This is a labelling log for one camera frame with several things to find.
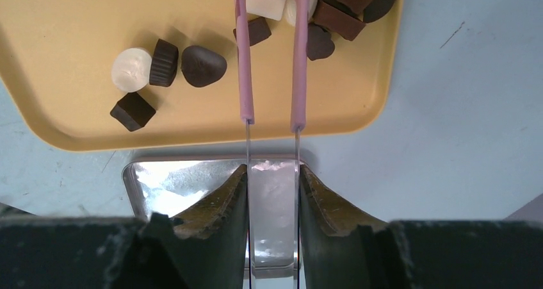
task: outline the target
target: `chocolate cube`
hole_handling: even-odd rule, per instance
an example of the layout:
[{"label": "chocolate cube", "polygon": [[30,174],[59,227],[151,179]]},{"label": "chocolate cube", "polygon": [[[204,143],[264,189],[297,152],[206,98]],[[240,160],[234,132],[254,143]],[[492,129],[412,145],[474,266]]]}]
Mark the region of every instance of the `chocolate cube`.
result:
[{"label": "chocolate cube", "polygon": [[130,92],[117,101],[109,114],[132,132],[145,127],[155,113],[156,110],[137,92]]},{"label": "chocolate cube", "polygon": [[313,21],[319,26],[338,33],[343,38],[353,41],[366,27],[366,23],[330,6],[322,0],[317,3]]}]

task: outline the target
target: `plastic tray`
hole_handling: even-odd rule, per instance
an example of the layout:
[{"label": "plastic tray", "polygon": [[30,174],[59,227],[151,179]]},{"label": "plastic tray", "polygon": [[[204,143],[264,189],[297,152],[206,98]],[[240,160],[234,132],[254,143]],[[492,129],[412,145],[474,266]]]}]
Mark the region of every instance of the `plastic tray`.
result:
[{"label": "plastic tray", "polygon": [[[355,41],[334,34],[335,53],[308,62],[306,135],[367,126],[384,107],[403,0]],[[245,139],[239,118],[233,0],[0,0],[0,76],[32,131],[70,151],[128,149]],[[289,131],[294,28],[268,21],[272,36],[251,47],[256,125],[252,139]],[[158,38],[182,51],[208,47],[228,61],[218,82],[141,95],[157,109],[128,132],[109,111],[123,96],[110,76],[128,47],[152,52]]]}]

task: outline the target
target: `pink tweezer handle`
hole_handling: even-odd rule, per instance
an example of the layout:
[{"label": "pink tweezer handle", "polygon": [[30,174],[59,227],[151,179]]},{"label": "pink tweezer handle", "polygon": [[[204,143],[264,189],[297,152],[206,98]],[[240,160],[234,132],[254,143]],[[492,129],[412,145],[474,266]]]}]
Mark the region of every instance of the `pink tweezer handle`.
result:
[{"label": "pink tweezer handle", "polygon": [[236,42],[238,44],[239,107],[241,119],[254,124],[253,89],[251,84],[251,53],[246,0],[234,0],[236,9]]},{"label": "pink tweezer handle", "polygon": [[309,0],[296,1],[296,30],[292,71],[292,106],[290,128],[292,132],[305,127],[305,99],[307,95],[307,23]]}]

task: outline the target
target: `chocolate cup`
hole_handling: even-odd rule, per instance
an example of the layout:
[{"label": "chocolate cup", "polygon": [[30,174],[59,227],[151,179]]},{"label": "chocolate cup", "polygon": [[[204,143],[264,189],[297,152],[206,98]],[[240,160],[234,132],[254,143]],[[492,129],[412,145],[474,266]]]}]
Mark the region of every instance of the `chocolate cup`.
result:
[{"label": "chocolate cup", "polygon": [[366,9],[364,9],[364,22],[375,22],[384,17],[394,6],[396,0],[373,0]]},{"label": "chocolate cup", "polygon": [[179,50],[176,46],[165,40],[156,42],[149,73],[149,84],[169,87],[177,75],[177,62]]}]

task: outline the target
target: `light blue table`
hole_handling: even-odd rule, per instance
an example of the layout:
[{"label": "light blue table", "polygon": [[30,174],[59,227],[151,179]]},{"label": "light blue table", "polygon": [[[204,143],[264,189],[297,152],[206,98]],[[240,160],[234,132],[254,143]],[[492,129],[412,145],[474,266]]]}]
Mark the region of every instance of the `light blue table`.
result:
[{"label": "light blue table", "polygon": [[[303,138],[304,158],[384,220],[511,214],[543,192],[542,10],[543,0],[405,0],[386,109],[358,133]],[[134,156],[244,148],[67,153],[37,139],[0,88],[0,202],[37,215],[128,216],[120,172]]]}]

